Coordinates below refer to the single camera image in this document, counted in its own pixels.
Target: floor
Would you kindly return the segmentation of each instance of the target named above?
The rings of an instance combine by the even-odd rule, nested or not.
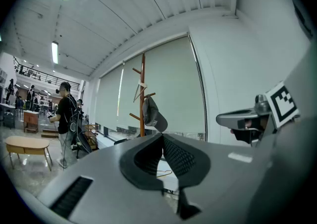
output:
[[[14,169],[12,169],[9,153],[5,148],[5,140],[12,135],[41,138],[43,129],[54,129],[54,124],[49,123],[46,115],[39,116],[39,132],[23,132],[23,119],[19,116],[15,121],[15,128],[0,126],[0,162],[15,186],[23,188],[38,196],[39,193],[52,181],[56,176],[62,174],[63,168],[56,162],[61,157],[61,146],[58,139],[48,139],[50,141],[49,151],[53,161],[52,170],[41,155],[22,155],[20,159],[17,154],[11,154]],[[83,158],[85,153],[79,151],[79,158]],[[176,212],[178,197],[165,193],[166,202]]]

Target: cap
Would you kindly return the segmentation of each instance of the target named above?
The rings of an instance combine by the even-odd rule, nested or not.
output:
[[[168,123],[164,116],[159,112],[157,105],[152,97],[147,97],[142,106],[143,120],[146,126],[154,126],[159,132],[164,132]]]

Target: ceiling light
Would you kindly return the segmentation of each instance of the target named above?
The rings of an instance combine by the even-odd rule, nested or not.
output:
[[[52,56],[53,62],[58,63],[58,43],[52,42]]]

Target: railing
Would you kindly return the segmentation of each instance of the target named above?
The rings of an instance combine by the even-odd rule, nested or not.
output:
[[[71,86],[72,90],[77,90],[79,91],[79,83],[73,82],[73,81],[69,81],[69,80],[65,80],[65,79],[61,79],[58,77],[55,77],[53,75],[38,71],[34,68],[29,68],[27,66],[21,65],[16,58],[14,57],[14,68],[15,68],[15,72],[19,73],[21,75],[39,80],[39,81],[43,81],[43,82],[47,82],[49,84],[54,84],[59,86],[62,82],[68,82]]]

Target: black mesh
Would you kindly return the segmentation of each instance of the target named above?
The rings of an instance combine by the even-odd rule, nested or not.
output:
[[[165,159],[177,177],[186,174],[196,163],[191,153],[166,138],[163,150]]]
[[[162,157],[162,140],[158,139],[140,150],[134,158],[134,163],[144,172],[157,174],[159,160]]]

